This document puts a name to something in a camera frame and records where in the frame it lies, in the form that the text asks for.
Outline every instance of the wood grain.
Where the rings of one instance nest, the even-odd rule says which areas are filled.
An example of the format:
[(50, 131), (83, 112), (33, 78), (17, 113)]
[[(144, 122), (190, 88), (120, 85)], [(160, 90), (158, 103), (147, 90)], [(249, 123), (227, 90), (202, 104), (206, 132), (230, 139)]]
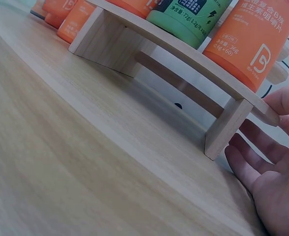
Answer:
[(141, 65), (134, 56), (151, 54), (156, 44), (126, 28), (117, 18), (96, 7), (69, 47), (69, 51), (128, 76), (135, 77)]
[(230, 99), (205, 136), (204, 153), (215, 160), (253, 109), (247, 100)]
[(204, 131), (0, 1), (0, 236), (261, 235)]

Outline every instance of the orange container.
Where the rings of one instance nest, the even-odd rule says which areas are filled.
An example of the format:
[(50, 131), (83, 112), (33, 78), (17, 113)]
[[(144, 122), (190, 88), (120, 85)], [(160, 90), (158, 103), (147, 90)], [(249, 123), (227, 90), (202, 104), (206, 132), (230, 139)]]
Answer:
[(37, 0), (35, 5), (31, 8), (31, 14), (41, 18), (41, 19), (45, 19), (45, 17), (47, 16), (47, 12), (45, 12), (42, 9), (42, 5), (45, 2), (45, 0)]
[(56, 17), (65, 19), (75, 4), (76, 0), (46, 0), (42, 9)]
[(91, 4), (84, 0), (79, 0), (64, 20), (57, 35), (66, 42), (72, 43), (94, 10), (95, 7)]
[(107, 0), (139, 17), (146, 18), (159, 0)]
[(62, 22), (64, 21), (63, 18), (60, 18), (58, 16), (54, 16), (51, 13), (48, 13), (46, 18), (45, 18), (45, 22), (53, 27), (55, 27), (56, 29), (59, 29), (59, 27), (61, 26)]
[(289, 0), (239, 0), (203, 54), (256, 92), (289, 36)]

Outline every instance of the white wall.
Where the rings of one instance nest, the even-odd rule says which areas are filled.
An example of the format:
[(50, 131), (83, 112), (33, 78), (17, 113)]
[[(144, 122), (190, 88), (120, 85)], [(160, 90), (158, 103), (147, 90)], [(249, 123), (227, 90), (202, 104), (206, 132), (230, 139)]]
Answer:
[[(202, 52), (209, 41), (210, 40), (207, 39), (206, 42), (200, 47), (199, 51)], [(190, 82), (192, 85), (194, 85), (195, 87), (200, 89), (202, 92), (210, 96), (213, 100), (215, 100), (220, 105), (224, 106), (225, 103), (228, 101), (229, 96), (225, 92), (217, 88), (214, 84), (212, 84), (206, 78), (201, 76), (198, 72), (196, 72), (191, 67), (189, 67), (185, 63), (175, 58), (170, 53), (166, 52), (164, 49), (157, 48), (153, 53), (153, 57), (159, 62), (161, 62), (162, 64), (166, 65), (168, 68), (171, 68), (174, 72), (176, 72), (178, 75), (182, 76), (185, 80)], [(285, 60), (285, 62), (289, 65), (289, 57)], [(172, 103), (180, 103), (183, 106), (183, 110), (187, 114), (189, 114), (192, 118), (197, 120), (200, 124), (202, 124), (205, 128), (208, 128), (214, 121), (214, 118), (210, 114), (205, 112), (201, 107), (199, 107), (197, 104), (192, 102), (189, 98), (184, 96), (174, 87), (170, 86), (160, 77), (156, 76), (155, 74), (148, 71), (147, 69), (143, 68), (138, 74), (136, 79), (145, 82), (150, 87), (154, 88), (163, 96), (168, 98)], [(270, 85), (271, 84), (268, 81), (265, 81), (262, 84), (259, 91), (257, 92), (257, 94), (259, 96), (263, 96), (265, 92), (268, 90), (268, 88), (270, 87)], [(282, 86), (286, 86), (286, 85), (289, 85), (289, 78), (286, 82), (280, 85), (273, 86), (272, 91), (275, 91), (278, 88)], [(268, 125), (265, 125), (262, 122), (260, 122), (258, 119), (253, 117), (252, 115), (250, 115), (249, 118), (253, 120), (258, 126), (260, 126), (270, 136), (272, 137), (278, 136), (277, 141), (279, 143), (289, 146), (289, 137), (280, 128), (275, 128), (275, 127), (270, 127)], [(224, 161), (223, 156), (222, 158), (218, 160), (218, 162), (223, 163), (226, 166), (226, 162)]]

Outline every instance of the wooden shelf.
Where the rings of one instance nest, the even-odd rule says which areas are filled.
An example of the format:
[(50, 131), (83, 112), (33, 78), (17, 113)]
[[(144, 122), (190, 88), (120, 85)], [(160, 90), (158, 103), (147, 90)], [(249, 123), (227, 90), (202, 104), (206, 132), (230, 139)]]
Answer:
[[(267, 124), (273, 126), (279, 124), (279, 115), (262, 99), (223, 68), (185, 42), (154, 26), (150, 22), (111, 3), (103, 0), (88, 1), (97, 6), (97, 8), (70, 46), (69, 50), (74, 54), (127, 75), (135, 76), (139, 69), (139, 63), (153, 72), (155, 71), (155, 73), (157, 73), (156, 66), (159, 67), (159, 71), (162, 70), (161, 68), (163, 68), (163, 65), (159, 64), (157, 61), (151, 63), (143, 62), (144, 60), (148, 61), (145, 58), (148, 58), (156, 45), (159, 45), (229, 94), (232, 97), (231, 103), (234, 102), (236, 106), (229, 105), (233, 107), (233, 109), (228, 110), (237, 114), (237, 109), (240, 109), (244, 104), (247, 104), (245, 109), (243, 107), (244, 113), (249, 110), (248, 113), (252, 112)], [(165, 69), (164, 75), (162, 73), (157, 74), (167, 81), (166, 77), (171, 74), (169, 71), (169, 69)], [(176, 76), (173, 76), (172, 78), (174, 80), (181, 79)], [(188, 90), (191, 93), (187, 94), (187, 96), (190, 98), (195, 96), (196, 99), (192, 98), (194, 101), (197, 102), (198, 98), (204, 98), (204, 94), (198, 89), (194, 89), (193, 92), (191, 89)], [(204, 99), (202, 102), (199, 102), (199, 104), (217, 117), (217, 122), (225, 122), (220, 117), (220, 114), (222, 114), (222, 116), (225, 114), (222, 112), (221, 107), (218, 106), (214, 109), (209, 108), (213, 107), (213, 101), (210, 98), (208, 100)], [(239, 115), (242, 117), (241, 119), (245, 119), (248, 114)], [(234, 117), (235, 121), (238, 121), (239, 123), (240, 117)], [(215, 132), (216, 134), (208, 133), (207, 135), (209, 137), (218, 137), (219, 133), (220, 135), (227, 131), (229, 131), (229, 133), (232, 131), (233, 133), (238, 129), (240, 124), (230, 123), (230, 120), (226, 120), (225, 125), (216, 125), (217, 127), (221, 127), (221, 130), (209, 130), (209, 132)], [(216, 138), (212, 139), (215, 144), (220, 144), (218, 145), (218, 150), (210, 154), (211, 159), (214, 159), (214, 156), (218, 154), (219, 149), (222, 149), (227, 144), (230, 136), (231, 134), (224, 134), (222, 136), (224, 141), (217, 140)]]

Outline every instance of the supplement bottle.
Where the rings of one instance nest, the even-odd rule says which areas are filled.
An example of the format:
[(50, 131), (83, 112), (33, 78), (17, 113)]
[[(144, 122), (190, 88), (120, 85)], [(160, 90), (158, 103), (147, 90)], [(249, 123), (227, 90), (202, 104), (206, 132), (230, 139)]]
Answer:
[(253, 92), (289, 36), (289, 0), (239, 0), (203, 54)]
[(147, 20), (198, 48), (231, 0), (160, 0)]

